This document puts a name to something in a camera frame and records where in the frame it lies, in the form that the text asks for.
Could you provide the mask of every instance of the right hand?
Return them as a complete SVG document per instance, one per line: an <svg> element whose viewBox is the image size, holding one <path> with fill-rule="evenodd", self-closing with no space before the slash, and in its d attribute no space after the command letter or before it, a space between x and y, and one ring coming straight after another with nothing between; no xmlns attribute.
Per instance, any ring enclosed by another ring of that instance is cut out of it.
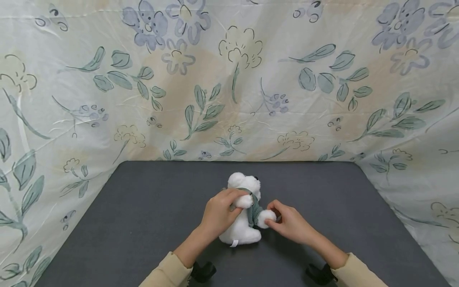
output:
<svg viewBox="0 0 459 287"><path fill-rule="evenodd" d="M293 207L274 200L268 204L267 209L274 211L277 217L282 216L278 222L267 219L265 224L283 237L299 244L312 245L319 236L319 233Z"/></svg>

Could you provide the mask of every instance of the dark gray surface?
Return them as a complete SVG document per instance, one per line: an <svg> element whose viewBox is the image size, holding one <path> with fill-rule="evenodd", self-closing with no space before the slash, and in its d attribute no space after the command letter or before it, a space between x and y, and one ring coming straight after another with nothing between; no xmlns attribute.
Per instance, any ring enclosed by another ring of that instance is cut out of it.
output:
<svg viewBox="0 0 459 287"><path fill-rule="evenodd" d="M390 287L449 286L352 163L125 162L37 287L139 285L199 224L207 200L236 171L260 179L262 206L276 198L294 206ZM212 261L217 273L191 286L316 286L303 275L315 254L272 230L262 235L234 249L213 242L199 261Z"/></svg>

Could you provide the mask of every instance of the stuffed animal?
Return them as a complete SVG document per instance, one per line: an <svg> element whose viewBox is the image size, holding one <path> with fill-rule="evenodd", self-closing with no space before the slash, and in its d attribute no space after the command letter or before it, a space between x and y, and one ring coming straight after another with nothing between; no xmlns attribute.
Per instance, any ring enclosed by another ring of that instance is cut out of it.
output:
<svg viewBox="0 0 459 287"><path fill-rule="evenodd" d="M236 172L229 177L228 188L238 188L247 191L248 195L234 201L234 206L243 208L236 221L222 234L220 240L236 247L240 244L250 244L260 241L261 233L253 226L268 228L265 219L276 220L276 214L271 210L263 210L258 201L261 198L260 181L255 176L245 176Z"/></svg>

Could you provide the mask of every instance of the bear ear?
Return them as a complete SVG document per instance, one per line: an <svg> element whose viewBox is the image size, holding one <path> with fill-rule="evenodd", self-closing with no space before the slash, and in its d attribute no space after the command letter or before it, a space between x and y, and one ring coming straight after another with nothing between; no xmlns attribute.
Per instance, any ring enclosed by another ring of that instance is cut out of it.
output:
<svg viewBox="0 0 459 287"><path fill-rule="evenodd" d="M228 188L239 187L244 182L245 179L246 179L246 176L243 173L240 173L240 172L233 173L228 179Z"/></svg>

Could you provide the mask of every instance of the blue flower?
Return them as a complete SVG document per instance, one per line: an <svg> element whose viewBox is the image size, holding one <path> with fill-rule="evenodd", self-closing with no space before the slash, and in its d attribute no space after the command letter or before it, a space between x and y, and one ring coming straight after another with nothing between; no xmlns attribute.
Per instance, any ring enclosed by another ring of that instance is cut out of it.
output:
<svg viewBox="0 0 459 287"><path fill-rule="evenodd" d="M401 48L407 41L407 36L419 28L424 21L424 8L419 8L419 0L408 0L400 9L398 3L390 3L376 19L382 26L379 32L371 41L375 46L381 45L384 50L390 49L396 44Z"/></svg>
<svg viewBox="0 0 459 287"><path fill-rule="evenodd" d="M459 29L457 29L457 16L459 13L459 0L451 0L451 3L439 2L429 8L429 16L438 18L432 25L424 31L424 36L431 37L442 33L438 38L437 45L440 49L451 46L459 39Z"/></svg>
<svg viewBox="0 0 459 287"><path fill-rule="evenodd" d="M192 55L185 55L186 48L188 45L183 39L177 41L177 45L174 41L168 39L167 45L171 53L165 53L161 56L161 60L168 64L168 73L173 75L180 70L181 75L186 75L186 66L193 65L196 62L196 58Z"/></svg>
<svg viewBox="0 0 459 287"><path fill-rule="evenodd" d="M146 44L147 48L152 51L156 49L156 45L161 50L165 48L165 41L162 37L168 30L168 20L161 11L155 12L147 1L140 0L138 11L132 7L124 8L123 22L137 32L134 37L136 45Z"/></svg>
<svg viewBox="0 0 459 287"><path fill-rule="evenodd" d="M400 70L400 75L404 76L411 71L411 68L424 69L430 64L430 60L422 53L432 46L432 39L427 38L416 44L413 37L406 43L405 52L394 53L391 61L394 62L390 72L395 73Z"/></svg>
<svg viewBox="0 0 459 287"><path fill-rule="evenodd" d="M180 5L171 4L166 8L167 15L171 19L177 19L175 35L182 37L187 33L190 44L197 45L201 31L210 28L210 17L203 11L206 0L178 0L178 2Z"/></svg>

